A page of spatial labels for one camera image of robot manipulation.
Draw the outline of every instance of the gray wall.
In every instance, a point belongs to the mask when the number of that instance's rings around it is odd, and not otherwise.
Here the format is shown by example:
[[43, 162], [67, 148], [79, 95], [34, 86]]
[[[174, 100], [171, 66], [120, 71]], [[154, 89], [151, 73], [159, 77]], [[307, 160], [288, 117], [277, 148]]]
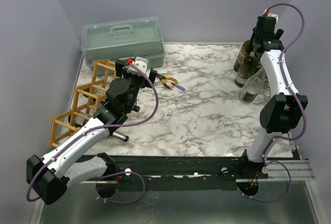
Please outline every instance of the gray wall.
[[80, 47], [58, 0], [0, 0], [0, 222], [27, 223], [25, 163], [66, 111]]
[[[286, 54], [293, 82], [308, 96], [308, 128], [300, 139], [300, 151], [313, 166], [320, 196], [326, 210], [331, 210], [331, 25], [330, 0], [291, 0], [304, 13], [306, 28], [302, 37]], [[301, 22], [295, 10], [286, 8], [279, 21], [285, 30], [287, 45], [298, 33]], [[331, 222], [331, 212], [327, 211]]]
[[59, 0], [79, 38], [85, 24], [157, 16], [164, 40], [170, 42], [243, 41], [265, 8], [288, 1]]

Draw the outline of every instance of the box lid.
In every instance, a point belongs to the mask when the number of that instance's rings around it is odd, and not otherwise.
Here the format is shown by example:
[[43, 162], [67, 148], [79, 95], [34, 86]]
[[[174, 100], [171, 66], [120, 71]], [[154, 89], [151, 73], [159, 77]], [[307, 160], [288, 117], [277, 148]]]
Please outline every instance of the box lid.
[[155, 42], [159, 44], [162, 42], [156, 17], [83, 27], [82, 47], [85, 51]]

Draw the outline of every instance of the clear glass bottle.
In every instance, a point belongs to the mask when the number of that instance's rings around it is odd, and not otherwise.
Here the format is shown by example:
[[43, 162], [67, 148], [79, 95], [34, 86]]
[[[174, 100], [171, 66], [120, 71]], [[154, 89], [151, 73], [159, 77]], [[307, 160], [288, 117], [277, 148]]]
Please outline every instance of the clear glass bottle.
[[239, 100], [242, 103], [254, 101], [256, 96], [263, 90], [266, 80], [266, 73], [263, 67], [251, 76], [239, 92]]
[[235, 72], [238, 72], [239, 67], [242, 64], [242, 61], [243, 61], [244, 57], [247, 55], [248, 45], [249, 45], [249, 40], [246, 40], [243, 43], [242, 48], [240, 49], [240, 51], [238, 53], [238, 57], [236, 59], [236, 62], [234, 62], [234, 65], [233, 65], [233, 69], [234, 69]]

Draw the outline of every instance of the pliers handle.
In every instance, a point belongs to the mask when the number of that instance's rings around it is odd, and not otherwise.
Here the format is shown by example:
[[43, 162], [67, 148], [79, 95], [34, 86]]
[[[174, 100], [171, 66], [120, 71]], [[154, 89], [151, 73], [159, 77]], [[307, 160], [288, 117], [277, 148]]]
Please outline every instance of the pliers handle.
[[173, 81], [175, 83], [178, 83], [178, 81], [176, 79], [172, 78], [172, 77], [165, 77], [165, 76], [163, 76], [161, 74], [157, 74], [156, 77], [158, 79], [160, 79], [161, 82], [164, 84], [164, 86], [166, 88], [168, 88], [168, 89], [173, 89], [174, 87], [171, 84], [167, 83], [167, 80], [170, 80], [170, 81]]

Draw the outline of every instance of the box handle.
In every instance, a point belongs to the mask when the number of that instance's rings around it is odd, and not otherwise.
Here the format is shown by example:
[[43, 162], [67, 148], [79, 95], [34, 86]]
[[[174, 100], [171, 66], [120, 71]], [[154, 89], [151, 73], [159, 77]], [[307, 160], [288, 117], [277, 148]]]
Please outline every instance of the box handle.
[[[128, 31], [127, 30], [122, 30], [122, 31], [117, 31], [117, 32], [115, 31], [114, 32], [114, 30], [116, 30], [116, 29], [123, 29], [123, 28], [129, 28], [129, 30]], [[133, 27], [132, 27], [131, 24], [123, 24], [123, 25], [111, 26], [109, 35], [116, 36], [116, 33], [118, 33], [117, 35], [128, 35], [132, 32], [133, 32]]]

